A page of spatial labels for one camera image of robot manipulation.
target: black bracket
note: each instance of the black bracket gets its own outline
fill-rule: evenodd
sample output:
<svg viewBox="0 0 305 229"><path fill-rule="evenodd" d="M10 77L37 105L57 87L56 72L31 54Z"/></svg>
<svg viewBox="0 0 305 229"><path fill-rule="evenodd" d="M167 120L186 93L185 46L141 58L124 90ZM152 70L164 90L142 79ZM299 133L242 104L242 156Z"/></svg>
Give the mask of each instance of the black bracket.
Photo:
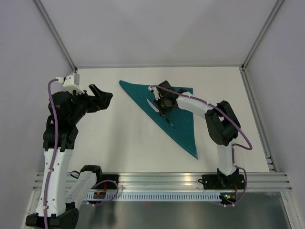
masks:
<svg viewBox="0 0 305 229"><path fill-rule="evenodd" d="M217 174L202 175L198 182L203 184L204 190L235 190L235 185L237 189L245 188L244 176L239 174L238 169L229 176L223 175L217 169Z"/></svg>
<svg viewBox="0 0 305 229"><path fill-rule="evenodd" d="M115 181L117 184L119 184L119 175L117 174L103 174L101 181L103 180L112 180ZM104 189L104 184L100 184L94 189ZM107 183L107 190L116 190L115 184L108 182Z"/></svg>

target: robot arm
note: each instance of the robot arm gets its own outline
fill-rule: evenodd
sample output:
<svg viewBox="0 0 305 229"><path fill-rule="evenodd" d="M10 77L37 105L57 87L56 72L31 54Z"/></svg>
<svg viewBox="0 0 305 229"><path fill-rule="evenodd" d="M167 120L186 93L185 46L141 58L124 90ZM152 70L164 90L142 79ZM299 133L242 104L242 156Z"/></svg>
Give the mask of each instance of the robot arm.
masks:
<svg viewBox="0 0 305 229"><path fill-rule="evenodd" d="M164 81L159 86L175 92L175 89L171 87L167 81ZM173 94L162 90L159 87L149 87L149 91L155 95L154 102L157 104L161 116L165 116L176 108L187 110L206 120L209 135L217 144L219 156L217 173L223 179L221 182L227 183L227 178L229 176L238 173L238 169L232 162L231 149L234 139L238 137L238 131L230 122L228 122L228 120L222 119L222 115L211 106L190 99L189 97L192 96L192 94L184 89L179 89L177 91L179 94L184 96ZM240 127L240 124L228 102L222 101L213 105L224 111L226 115L228 115Z"/></svg>
<svg viewBox="0 0 305 229"><path fill-rule="evenodd" d="M49 228L73 229L78 220L78 209L88 191L96 183L102 181L100 166L84 166L77 182L65 194L65 183L69 162L73 154L74 142L78 134L76 124L86 113L94 113L107 109L112 93L102 92L94 84L89 85L94 96L87 95L86 90L79 86L79 75L72 73L67 77L57 78L63 84L65 92L52 95L58 118L58 152L51 171L49 181L47 174L51 164L55 147L54 114L49 104L51 115L47 120L47 128L43 134L43 148L45 149L45 169L40 200L34 214L27 216L26 225L35 228L45 228L44 210L47 208ZM47 207L43 204L46 182L49 182Z"/></svg>

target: white table surface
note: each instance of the white table surface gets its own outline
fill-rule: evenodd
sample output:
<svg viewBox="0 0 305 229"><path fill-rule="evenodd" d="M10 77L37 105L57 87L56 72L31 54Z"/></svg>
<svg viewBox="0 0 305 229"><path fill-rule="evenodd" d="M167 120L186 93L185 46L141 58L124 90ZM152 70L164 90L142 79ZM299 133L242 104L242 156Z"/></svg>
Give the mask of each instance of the white table surface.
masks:
<svg viewBox="0 0 305 229"><path fill-rule="evenodd" d="M192 87L195 96L210 102L227 100L253 144L252 151L236 148L236 163L248 172L268 172L268 165L255 126L238 67L106 68L79 69L80 86L89 84L113 93L107 110L86 114L77 124L79 134L69 171L84 165L100 165L104 172L215 172L216 144L205 120L194 115L198 159L176 144L127 95L119 80L137 84ZM246 144L241 135L236 140Z"/></svg>

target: metal frame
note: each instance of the metal frame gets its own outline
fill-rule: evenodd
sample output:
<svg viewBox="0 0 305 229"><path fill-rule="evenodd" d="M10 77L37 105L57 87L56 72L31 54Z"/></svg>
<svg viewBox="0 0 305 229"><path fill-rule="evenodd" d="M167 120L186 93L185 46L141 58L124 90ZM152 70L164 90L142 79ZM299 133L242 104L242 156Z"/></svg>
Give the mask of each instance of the metal frame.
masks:
<svg viewBox="0 0 305 229"><path fill-rule="evenodd" d="M266 22L264 23L261 31L259 32L257 38L254 41L254 44L252 45L252 47L251 47L251 49L250 49L250 51L249 51L249 53L248 53L244 63L242 64L242 68L243 69L245 69L248 66L248 64L249 64L253 54L255 53L257 47L261 43L261 41L264 38L264 36L266 35L266 32L270 28L270 25L274 21L275 17L277 16L277 14L278 14L279 10L281 9L281 7L282 7L284 2L285 2L285 0L277 0L275 5L273 6L273 8L272 8L272 10L271 10L271 12L270 12Z"/></svg>
<svg viewBox="0 0 305 229"><path fill-rule="evenodd" d="M57 42L62 54L67 60L71 69L76 72L77 67L73 63L67 49L65 48L64 43L62 42L58 32L56 31L53 23L49 15L47 14L41 0L32 0L38 9L40 15L45 21L48 29L50 30L52 36ZM259 136L263 145L264 153L266 155L266 160L268 163L269 173L249 173L248 174L248 189L247 192L280 192L283 199L283 207L287 212L287 216L289 218L292 229L301 229L305 228L302 220L300 219L300 211L297 207L296 201L294 200L293 192L291 185L289 183L288 177L286 173L277 172L272 158L272 152L270 149L270 144L267 139L267 134L265 132L264 124L261 119L261 115L257 106L257 102L254 97L253 90L251 88L251 83L249 81L249 77L246 73L246 68L253 57L257 47L260 45L262 39L266 35L266 32L269 30L272 22L280 11L282 5L285 0L277 0L273 9L271 10L267 20L265 21L259 35L255 39L254 44L252 45L247 57L243 64L236 64L232 66L239 66L239 70L242 76L242 80L245 86L245 90L249 99L249 103L252 109L252 113L255 119L255 124L259 132ZM203 190L203 186L198 183L198 179L201 178L201 175L207 173L142 173L142 174L134 174L134 173L120 173L119 179L119 188L123 194L133 195L132 197L128 196L125 199L127 201L140 201L138 198L134 197L137 195L141 195L141 193L145 194L161 194L165 193L165 195L169 195L173 192L179 193L181 195L210 195L210 191ZM41 192L42 186L42 178L43 174L39 173L36 177L35 184L33 185L32 195L29 201L29 205L27 211L25 213L25 217L34 212L38 198ZM66 191L68 191L71 186L74 184L75 179L70 177L70 174L67 174L67 182L66 182ZM226 190L215 190L213 193L219 193ZM22 225L22 228L28 228L25 226L25 218Z"/></svg>
<svg viewBox="0 0 305 229"><path fill-rule="evenodd" d="M69 66L71 67L73 72L77 71L77 68L75 64L73 63L73 60L71 59L68 50L66 49L64 43L61 40L61 37L59 36L55 26L53 25L51 18L49 17L46 9L44 8L41 0L32 0L34 5L36 6L39 14L41 15L43 21L46 23L46 26L48 27L49 31L51 32L53 38L55 39L56 43L58 44L58 47L63 55L63 57L68 62Z"/></svg>
<svg viewBox="0 0 305 229"><path fill-rule="evenodd" d="M207 192L198 182L202 175L216 173L118 173L119 190L123 192ZM247 192L291 192L286 173L247 173ZM38 173L33 191L41 191L43 173ZM67 173L66 191L69 191L76 179ZM232 190L214 190L232 192Z"/></svg>

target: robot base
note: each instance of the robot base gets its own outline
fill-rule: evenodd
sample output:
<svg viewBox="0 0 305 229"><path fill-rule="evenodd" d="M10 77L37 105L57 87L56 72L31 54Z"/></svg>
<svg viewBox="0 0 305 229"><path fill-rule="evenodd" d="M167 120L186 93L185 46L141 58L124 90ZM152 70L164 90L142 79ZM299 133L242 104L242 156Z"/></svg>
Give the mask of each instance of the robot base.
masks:
<svg viewBox="0 0 305 229"><path fill-rule="evenodd" d="M75 229L78 221L78 209L75 208L74 202L66 204L66 212L60 216L54 216L48 218L50 229ZM33 228L45 228L43 216L38 214L31 214L27 216L25 225Z"/></svg>
<svg viewBox="0 0 305 229"><path fill-rule="evenodd" d="M239 169L229 176L225 176L217 169L217 174L203 175L198 181L203 184L205 190L235 190L235 185L237 189L245 188L244 176L239 174Z"/></svg>

